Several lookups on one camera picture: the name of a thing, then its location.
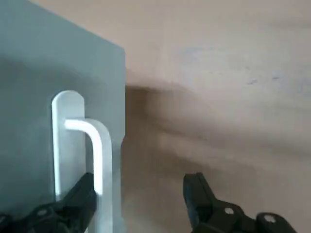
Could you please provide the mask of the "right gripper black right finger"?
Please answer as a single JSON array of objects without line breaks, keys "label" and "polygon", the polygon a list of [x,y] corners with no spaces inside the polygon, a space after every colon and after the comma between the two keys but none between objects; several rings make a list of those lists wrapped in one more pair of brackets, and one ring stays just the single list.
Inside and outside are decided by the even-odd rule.
[{"label": "right gripper black right finger", "polygon": [[242,208],[215,197],[202,173],[183,178],[183,197],[193,233],[294,233],[282,216],[261,212],[256,218]]}]

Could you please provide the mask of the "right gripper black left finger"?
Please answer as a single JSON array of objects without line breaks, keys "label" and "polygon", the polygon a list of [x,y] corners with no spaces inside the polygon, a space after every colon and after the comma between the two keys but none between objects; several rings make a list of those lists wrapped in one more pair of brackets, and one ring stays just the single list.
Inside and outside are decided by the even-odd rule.
[{"label": "right gripper black left finger", "polygon": [[34,208],[26,217],[14,220],[1,213],[2,233],[84,233],[97,209],[92,173],[85,173],[75,186],[56,202]]}]

